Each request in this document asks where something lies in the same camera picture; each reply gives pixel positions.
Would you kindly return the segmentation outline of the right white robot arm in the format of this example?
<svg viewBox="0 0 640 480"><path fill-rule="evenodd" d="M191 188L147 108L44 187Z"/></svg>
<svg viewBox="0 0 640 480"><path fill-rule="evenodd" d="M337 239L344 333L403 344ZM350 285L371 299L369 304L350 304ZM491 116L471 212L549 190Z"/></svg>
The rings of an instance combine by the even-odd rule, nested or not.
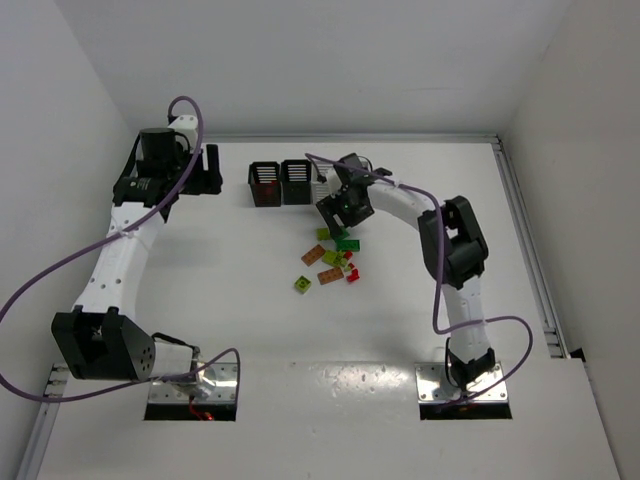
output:
<svg viewBox="0 0 640 480"><path fill-rule="evenodd" d="M316 203L330 235L338 240L382 210L414 228L420 237L425 268L436 281L433 314L444 300L449 327L433 330L447 335L448 375L464 389L496 363L484 327L480 277L488 258L488 246L468 199L457 196L443 203L432 194L391 178L391 172L370 170L356 154L338 161L326 175L329 194Z"/></svg>

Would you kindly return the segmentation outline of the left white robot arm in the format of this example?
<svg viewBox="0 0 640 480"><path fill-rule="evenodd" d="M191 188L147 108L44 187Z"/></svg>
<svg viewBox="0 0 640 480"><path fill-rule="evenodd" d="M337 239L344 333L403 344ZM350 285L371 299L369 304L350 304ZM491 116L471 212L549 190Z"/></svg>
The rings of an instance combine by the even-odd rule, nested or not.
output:
<svg viewBox="0 0 640 480"><path fill-rule="evenodd" d="M217 195L219 160L198 145L192 116L139 132L113 187L109 243L71 311L58 313L52 334L71 374L81 380L143 381L156 344L135 321L137 292L151 247L167 223L176 190Z"/></svg>

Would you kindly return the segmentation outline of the green lego brick top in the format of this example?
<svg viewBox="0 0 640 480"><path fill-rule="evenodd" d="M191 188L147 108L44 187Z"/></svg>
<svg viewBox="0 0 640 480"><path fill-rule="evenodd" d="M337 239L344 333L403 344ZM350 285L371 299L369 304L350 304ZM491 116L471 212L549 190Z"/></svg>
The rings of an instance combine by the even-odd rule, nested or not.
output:
<svg viewBox="0 0 640 480"><path fill-rule="evenodd" d="M338 234L333 235L332 238L336 241L346 239L350 235L349 231L345 227L341 227Z"/></svg>

